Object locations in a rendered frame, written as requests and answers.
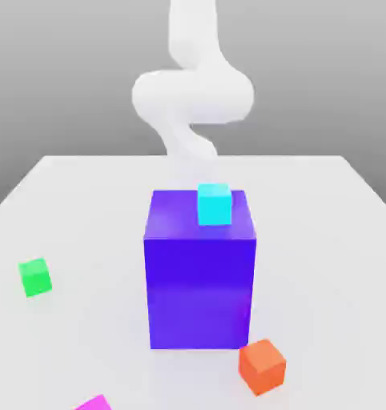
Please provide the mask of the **small cyan cube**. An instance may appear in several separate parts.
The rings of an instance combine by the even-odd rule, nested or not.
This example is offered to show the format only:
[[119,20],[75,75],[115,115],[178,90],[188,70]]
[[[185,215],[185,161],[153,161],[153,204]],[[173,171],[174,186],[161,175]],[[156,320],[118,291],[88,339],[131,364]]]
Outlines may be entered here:
[[231,225],[232,195],[226,183],[201,183],[198,186],[200,226]]

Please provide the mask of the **small green cube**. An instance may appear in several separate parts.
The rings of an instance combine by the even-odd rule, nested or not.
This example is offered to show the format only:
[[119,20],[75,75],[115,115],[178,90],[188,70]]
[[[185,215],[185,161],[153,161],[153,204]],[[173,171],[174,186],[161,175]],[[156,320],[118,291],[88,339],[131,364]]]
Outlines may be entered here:
[[20,263],[18,270],[27,297],[39,295],[52,289],[49,269],[44,258]]

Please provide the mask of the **small orange cube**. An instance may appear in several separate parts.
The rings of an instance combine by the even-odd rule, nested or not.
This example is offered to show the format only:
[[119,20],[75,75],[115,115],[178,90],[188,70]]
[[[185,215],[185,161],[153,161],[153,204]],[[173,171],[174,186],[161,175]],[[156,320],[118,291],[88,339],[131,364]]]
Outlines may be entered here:
[[269,339],[239,350],[239,374],[255,396],[283,384],[287,361]]

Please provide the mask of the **small magenta cube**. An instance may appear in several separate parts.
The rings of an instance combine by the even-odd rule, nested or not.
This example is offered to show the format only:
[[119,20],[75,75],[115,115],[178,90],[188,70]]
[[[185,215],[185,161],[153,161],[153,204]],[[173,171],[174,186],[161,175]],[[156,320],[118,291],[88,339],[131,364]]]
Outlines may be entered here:
[[100,394],[79,405],[74,410],[112,410],[112,408],[105,396]]

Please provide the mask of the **large purple box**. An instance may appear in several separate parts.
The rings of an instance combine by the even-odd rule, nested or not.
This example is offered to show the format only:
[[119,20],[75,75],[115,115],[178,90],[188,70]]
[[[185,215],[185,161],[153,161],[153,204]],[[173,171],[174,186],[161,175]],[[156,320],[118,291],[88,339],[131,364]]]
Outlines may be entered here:
[[232,222],[201,226],[196,191],[155,190],[143,237],[153,349],[237,349],[248,342],[256,233],[243,191]]

